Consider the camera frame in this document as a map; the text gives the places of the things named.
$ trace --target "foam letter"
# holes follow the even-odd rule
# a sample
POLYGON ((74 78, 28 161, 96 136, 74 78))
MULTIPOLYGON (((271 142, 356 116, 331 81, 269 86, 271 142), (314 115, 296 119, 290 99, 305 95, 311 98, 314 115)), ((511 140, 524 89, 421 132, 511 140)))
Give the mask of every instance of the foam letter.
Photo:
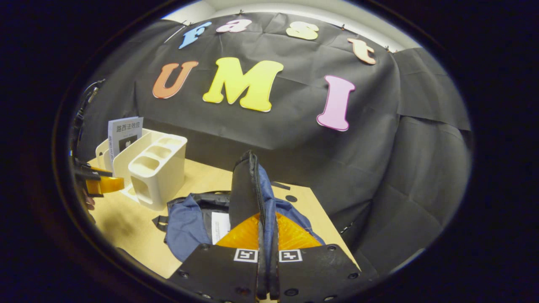
POLYGON ((371 47, 367 46, 367 43, 348 38, 348 42, 352 42, 354 54, 363 62, 368 64, 375 64, 376 60, 369 57, 369 52, 374 53, 374 50, 371 47))
POLYGON ((350 91, 356 89, 354 84, 336 76, 327 75, 324 79, 329 83, 328 99, 324 112, 316 117, 318 124, 335 130, 348 129, 346 107, 350 91))
POLYGON ((240 19, 227 22, 225 25, 217 29, 218 32, 241 32, 247 29, 249 24, 253 23, 251 20, 240 19))
POLYGON ((211 22, 206 22, 202 25, 199 25, 197 27, 195 27, 194 29, 186 32, 185 34, 183 34, 183 43, 182 45, 180 45, 178 47, 179 50, 181 50, 182 48, 188 46, 189 44, 193 43, 196 41, 196 39, 198 39, 198 36, 202 35, 202 33, 204 32, 204 30, 206 29, 207 26, 210 26, 211 22))
POLYGON ((301 21, 290 23, 290 27, 286 29, 286 33, 289 36, 298 37, 305 40, 316 39, 318 37, 316 32, 318 32, 318 26, 301 21))
POLYGON ((260 61, 247 73, 243 74, 238 58, 226 57, 216 61, 217 72, 210 90, 202 96, 206 102, 220 103, 223 100, 221 90, 225 86, 226 99, 233 104, 241 93, 249 88, 245 97, 239 100, 242 107, 260 112, 271 110, 270 91, 273 80, 284 66, 275 61, 260 61))
POLYGON ((174 82, 174 84, 169 88, 165 87, 165 83, 167 83, 170 74, 175 68, 179 66, 179 64, 171 63, 163 66, 163 68, 161 69, 161 74, 155 81, 154 89, 152 90, 154 97, 160 99, 167 99, 175 95, 177 92, 179 92, 179 89, 182 88, 182 85, 185 82, 187 76, 189 75, 191 69, 197 65, 198 62, 196 61, 187 61, 182 64, 182 71, 179 73, 176 82, 174 82))

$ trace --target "white desk organizer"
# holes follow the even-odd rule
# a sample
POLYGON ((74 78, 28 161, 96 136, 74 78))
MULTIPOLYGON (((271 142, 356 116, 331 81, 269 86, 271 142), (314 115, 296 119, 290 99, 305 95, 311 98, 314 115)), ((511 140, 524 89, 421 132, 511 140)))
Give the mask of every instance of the white desk organizer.
MULTIPOLYGON (((142 137, 114 158, 114 176, 125 183, 120 192, 148 208, 163 210, 183 185, 186 143, 184 137, 143 128, 142 137)), ((95 155, 99 167, 110 170, 108 139, 95 155)))

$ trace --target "zipper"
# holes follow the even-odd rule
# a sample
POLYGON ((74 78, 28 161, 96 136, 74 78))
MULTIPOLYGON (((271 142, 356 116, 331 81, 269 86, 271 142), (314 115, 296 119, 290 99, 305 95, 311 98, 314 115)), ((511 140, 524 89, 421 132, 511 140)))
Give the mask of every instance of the zipper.
POLYGON ((260 209, 260 222, 262 223, 262 232, 266 236, 266 217, 264 216, 264 201, 260 190, 260 181, 258 180, 258 157, 254 156, 254 191, 257 196, 258 208, 260 209))

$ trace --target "wall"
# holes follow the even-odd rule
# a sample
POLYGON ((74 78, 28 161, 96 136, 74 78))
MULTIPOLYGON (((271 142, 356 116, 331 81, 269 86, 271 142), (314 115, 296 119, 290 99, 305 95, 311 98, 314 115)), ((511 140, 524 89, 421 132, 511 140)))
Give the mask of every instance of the wall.
POLYGON ((391 51, 421 47, 416 41, 388 22, 341 0, 204 0, 188 5, 163 19, 198 22, 208 18, 244 12, 282 12, 316 18, 365 36, 391 51))

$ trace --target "white paper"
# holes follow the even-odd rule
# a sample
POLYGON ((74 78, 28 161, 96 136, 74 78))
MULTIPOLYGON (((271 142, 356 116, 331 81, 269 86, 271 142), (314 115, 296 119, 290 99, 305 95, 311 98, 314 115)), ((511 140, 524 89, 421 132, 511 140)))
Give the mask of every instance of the white paper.
POLYGON ((230 231, 229 214, 222 212, 211 213, 211 242, 219 242, 230 231))

